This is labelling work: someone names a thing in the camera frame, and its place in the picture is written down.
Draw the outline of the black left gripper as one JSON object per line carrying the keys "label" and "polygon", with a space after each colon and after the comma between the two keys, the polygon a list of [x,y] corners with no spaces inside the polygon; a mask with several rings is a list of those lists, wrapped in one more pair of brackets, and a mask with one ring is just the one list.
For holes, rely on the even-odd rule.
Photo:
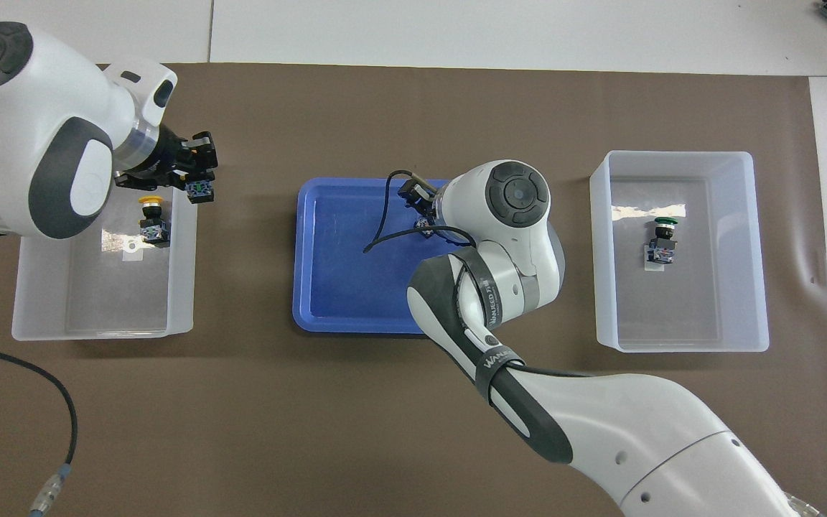
{"label": "black left gripper", "polygon": [[203,195],[204,171],[219,167],[215,141],[209,131],[194,134],[191,149],[174,132],[132,135],[113,153],[113,183],[121,189],[155,191],[175,187],[187,195]]}

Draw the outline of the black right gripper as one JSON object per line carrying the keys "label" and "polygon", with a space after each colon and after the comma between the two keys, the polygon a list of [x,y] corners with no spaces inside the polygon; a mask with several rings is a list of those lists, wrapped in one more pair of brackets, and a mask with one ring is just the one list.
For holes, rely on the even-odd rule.
{"label": "black right gripper", "polygon": [[437,187],[426,180],[409,179],[398,190],[398,196],[407,208],[419,213],[413,228],[427,228],[432,225],[432,218],[436,217],[434,203],[439,196]]}

